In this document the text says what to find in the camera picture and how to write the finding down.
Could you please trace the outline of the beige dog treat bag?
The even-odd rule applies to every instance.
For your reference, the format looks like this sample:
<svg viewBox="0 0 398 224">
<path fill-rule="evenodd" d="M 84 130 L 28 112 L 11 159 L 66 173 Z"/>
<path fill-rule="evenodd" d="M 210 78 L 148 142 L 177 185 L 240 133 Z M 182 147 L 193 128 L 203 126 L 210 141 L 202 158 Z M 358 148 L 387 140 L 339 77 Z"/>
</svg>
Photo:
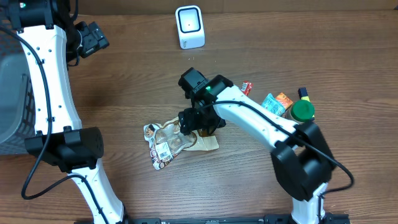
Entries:
<svg viewBox="0 0 398 224">
<path fill-rule="evenodd" d="M 144 139 L 149 143 L 155 170 L 163 169 L 182 151 L 213 151 L 219 148 L 216 136 L 203 131 L 192 131 L 184 135 L 180 128 L 178 118 L 164 124 L 151 123 L 143 127 Z"/>
</svg>

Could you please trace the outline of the red snack stick packet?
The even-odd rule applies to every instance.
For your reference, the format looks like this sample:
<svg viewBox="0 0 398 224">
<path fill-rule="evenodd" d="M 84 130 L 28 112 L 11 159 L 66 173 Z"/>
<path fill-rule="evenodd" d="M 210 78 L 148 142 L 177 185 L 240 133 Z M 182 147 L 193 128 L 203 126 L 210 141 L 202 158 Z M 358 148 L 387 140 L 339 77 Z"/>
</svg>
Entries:
<svg viewBox="0 0 398 224">
<path fill-rule="evenodd" d="M 252 83 L 249 81 L 243 81 L 242 87 L 241 87 L 241 91 L 248 96 L 249 93 L 252 90 Z"/>
</svg>

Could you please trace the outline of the mint green tissue packet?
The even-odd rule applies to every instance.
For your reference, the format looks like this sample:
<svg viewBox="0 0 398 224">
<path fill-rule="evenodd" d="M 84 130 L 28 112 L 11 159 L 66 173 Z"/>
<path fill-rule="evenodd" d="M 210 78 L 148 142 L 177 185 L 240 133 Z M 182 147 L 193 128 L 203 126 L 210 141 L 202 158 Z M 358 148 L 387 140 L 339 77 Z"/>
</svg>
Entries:
<svg viewBox="0 0 398 224">
<path fill-rule="evenodd" d="M 285 113 L 285 108 L 282 103 L 277 101 L 271 93 L 265 97 L 261 106 L 277 116 L 282 116 Z"/>
</svg>

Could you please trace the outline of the orange snack packet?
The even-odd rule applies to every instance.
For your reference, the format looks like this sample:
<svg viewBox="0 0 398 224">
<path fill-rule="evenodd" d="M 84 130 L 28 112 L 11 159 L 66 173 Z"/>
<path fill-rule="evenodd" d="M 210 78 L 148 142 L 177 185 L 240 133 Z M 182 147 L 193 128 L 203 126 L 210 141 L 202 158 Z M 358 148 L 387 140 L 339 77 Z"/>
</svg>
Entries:
<svg viewBox="0 0 398 224">
<path fill-rule="evenodd" d="M 279 93 L 275 98 L 285 110 L 289 109 L 293 105 L 293 101 L 285 95 L 283 92 Z"/>
</svg>

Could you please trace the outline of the green lid jar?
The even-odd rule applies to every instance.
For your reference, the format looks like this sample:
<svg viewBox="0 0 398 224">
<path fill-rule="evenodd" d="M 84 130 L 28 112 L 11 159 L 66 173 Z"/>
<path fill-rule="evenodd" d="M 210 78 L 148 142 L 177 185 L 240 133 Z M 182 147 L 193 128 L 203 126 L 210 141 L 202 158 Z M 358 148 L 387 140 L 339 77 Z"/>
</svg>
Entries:
<svg viewBox="0 0 398 224">
<path fill-rule="evenodd" d="M 315 108 L 307 100 L 296 101 L 286 112 L 285 118 L 297 123 L 310 121 L 315 115 Z"/>
</svg>

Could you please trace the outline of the yellow highlighter marker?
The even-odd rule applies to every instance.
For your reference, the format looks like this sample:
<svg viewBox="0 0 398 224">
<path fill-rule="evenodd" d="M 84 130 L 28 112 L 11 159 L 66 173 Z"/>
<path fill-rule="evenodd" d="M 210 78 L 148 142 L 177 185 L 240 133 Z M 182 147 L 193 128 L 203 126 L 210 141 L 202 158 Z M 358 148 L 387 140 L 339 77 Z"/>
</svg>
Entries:
<svg viewBox="0 0 398 224">
<path fill-rule="evenodd" d="M 315 119 L 315 108 L 310 102 L 310 98 L 305 87 L 298 89 L 298 95 L 300 97 L 298 105 L 297 117 L 302 121 L 314 120 Z"/>
</svg>

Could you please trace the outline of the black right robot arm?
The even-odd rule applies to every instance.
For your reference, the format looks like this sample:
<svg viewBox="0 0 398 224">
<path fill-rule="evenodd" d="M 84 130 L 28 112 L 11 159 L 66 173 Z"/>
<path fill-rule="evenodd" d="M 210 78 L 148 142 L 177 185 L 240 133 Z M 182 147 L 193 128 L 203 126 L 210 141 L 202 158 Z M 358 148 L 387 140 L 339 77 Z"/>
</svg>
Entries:
<svg viewBox="0 0 398 224">
<path fill-rule="evenodd" d="M 200 130 L 211 135 L 227 121 L 239 126 L 270 152 L 277 181 L 293 200 L 288 222 L 331 221 L 323 208 L 323 195 L 336 166 L 315 123 L 298 123 L 271 113 L 222 75 L 209 80 L 189 68 L 178 85 L 192 104 L 178 114 L 182 134 Z"/>
</svg>

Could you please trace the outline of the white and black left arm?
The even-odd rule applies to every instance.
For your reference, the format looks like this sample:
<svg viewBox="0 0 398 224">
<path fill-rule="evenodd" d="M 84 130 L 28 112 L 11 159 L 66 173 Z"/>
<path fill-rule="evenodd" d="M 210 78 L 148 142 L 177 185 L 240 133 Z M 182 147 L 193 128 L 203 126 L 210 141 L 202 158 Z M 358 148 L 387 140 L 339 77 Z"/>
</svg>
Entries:
<svg viewBox="0 0 398 224">
<path fill-rule="evenodd" d="M 8 1 L 6 32 L 18 40 L 29 66 L 35 103 L 35 134 L 26 151 L 56 166 L 74 181 L 93 223 L 129 223 L 103 167 L 104 142 L 97 127 L 84 128 L 73 102 L 68 70 L 109 42 L 95 22 L 78 22 L 78 6 L 69 1 Z"/>
</svg>

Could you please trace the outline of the white barcode scanner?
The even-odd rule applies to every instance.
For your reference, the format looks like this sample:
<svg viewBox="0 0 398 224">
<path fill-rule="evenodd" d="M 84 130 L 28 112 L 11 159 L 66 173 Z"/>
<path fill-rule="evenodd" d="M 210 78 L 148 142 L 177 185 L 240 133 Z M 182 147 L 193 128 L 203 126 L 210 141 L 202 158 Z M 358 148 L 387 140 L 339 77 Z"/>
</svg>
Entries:
<svg viewBox="0 0 398 224">
<path fill-rule="evenodd" d="M 205 45 L 205 30 L 201 9 L 198 6 L 177 8 L 175 18 L 181 49 L 195 49 Z"/>
</svg>

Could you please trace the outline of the dark grey plastic basket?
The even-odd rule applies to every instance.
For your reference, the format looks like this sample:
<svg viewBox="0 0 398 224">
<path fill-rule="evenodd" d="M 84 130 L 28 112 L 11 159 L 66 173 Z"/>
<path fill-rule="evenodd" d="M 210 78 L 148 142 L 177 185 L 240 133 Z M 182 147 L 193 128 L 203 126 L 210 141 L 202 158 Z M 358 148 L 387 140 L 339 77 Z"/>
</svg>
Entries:
<svg viewBox="0 0 398 224">
<path fill-rule="evenodd" d="M 34 136 L 35 104 L 21 43 L 1 32 L 1 155 L 25 154 Z"/>
</svg>

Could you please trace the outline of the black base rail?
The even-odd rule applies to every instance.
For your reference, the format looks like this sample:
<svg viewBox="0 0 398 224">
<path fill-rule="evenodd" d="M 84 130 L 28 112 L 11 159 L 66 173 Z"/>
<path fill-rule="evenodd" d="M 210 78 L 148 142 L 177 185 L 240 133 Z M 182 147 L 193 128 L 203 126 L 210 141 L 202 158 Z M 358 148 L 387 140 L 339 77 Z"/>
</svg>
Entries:
<svg viewBox="0 0 398 224">
<path fill-rule="evenodd" d="M 290 215 L 265 215 L 264 217 L 239 218 L 189 218 L 189 219 L 160 219 L 137 218 L 133 224 L 289 224 L 294 223 Z"/>
</svg>

